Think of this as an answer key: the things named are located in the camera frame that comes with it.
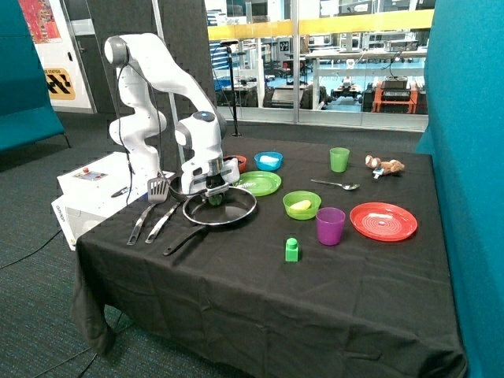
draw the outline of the green plate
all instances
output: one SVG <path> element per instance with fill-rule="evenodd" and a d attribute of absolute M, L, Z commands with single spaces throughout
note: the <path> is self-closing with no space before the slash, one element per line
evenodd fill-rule
<path fill-rule="evenodd" d="M 274 193 L 282 183 L 280 176 L 266 171 L 253 171 L 242 173 L 239 180 L 235 182 L 235 187 L 247 189 L 256 197 L 270 195 Z"/>

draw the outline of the spatula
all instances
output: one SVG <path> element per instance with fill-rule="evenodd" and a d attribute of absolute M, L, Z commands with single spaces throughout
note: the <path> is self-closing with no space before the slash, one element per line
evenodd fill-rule
<path fill-rule="evenodd" d="M 128 245 L 132 246 L 136 243 L 139 237 L 140 229 L 142 228 L 147 214 L 160 203 L 166 201 L 169 193 L 169 182 L 164 177 L 156 177 L 147 181 L 147 200 L 150 205 L 147 207 L 140 218 L 136 221 L 135 227 L 133 228 L 132 234 L 129 237 Z"/>

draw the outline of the black tablecloth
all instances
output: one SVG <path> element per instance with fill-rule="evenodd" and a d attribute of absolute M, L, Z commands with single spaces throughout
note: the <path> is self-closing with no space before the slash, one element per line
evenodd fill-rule
<path fill-rule="evenodd" d="M 223 149 L 245 156 L 248 171 L 259 151 L 283 154 L 280 189 L 258 197 L 245 222 L 196 236 L 163 257 L 191 224 L 180 209 L 153 244 L 144 243 L 171 198 L 127 246 L 146 208 L 141 198 L 77 241 L 72 318 L 94 350 L 104 354 L 113 344 L 103 317 L 111 305 L 149 332 L 257 377 L 464 375 L 430 156 L 352 150 L 347 170 L 337 174 L 328 167 L 328 146 L 230 137 Z M 406 171 L 373 180 L 367 154 L 396 158 Z M 344 191 L 311 178 L 361 187 Z M 314 219 L 285 213 L 282 197 L 297 190 L 314 191 L 321 207 L 346 213 L 338 246 L 319 244 Z M 349 219 L 364 202 L 409 210 L 416 233 L 396 243 L 366 238 Z M 299 241 L 300 262 L 284 260 L 289 237 Z"/>

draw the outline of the purple cup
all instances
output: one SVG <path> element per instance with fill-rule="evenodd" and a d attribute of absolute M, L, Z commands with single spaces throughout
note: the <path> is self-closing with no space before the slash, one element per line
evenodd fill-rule
<path fill-rule="evenodd" d="M 335 246 L 341 239 L 345 213 L 335 207 L 324 207 L 317 211 L 318 241 L 325 246 Z"/>

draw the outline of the green cup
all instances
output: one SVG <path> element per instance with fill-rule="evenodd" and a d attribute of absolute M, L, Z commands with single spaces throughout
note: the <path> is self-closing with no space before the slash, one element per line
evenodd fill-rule
<path fill-rule="evenodd" d="M 341 173 L 347 170 L 348 156 L 350 150 L 342 147 L 331 148 L 329 157 L 331 159 L 331 170 L 333 172 Z"/>

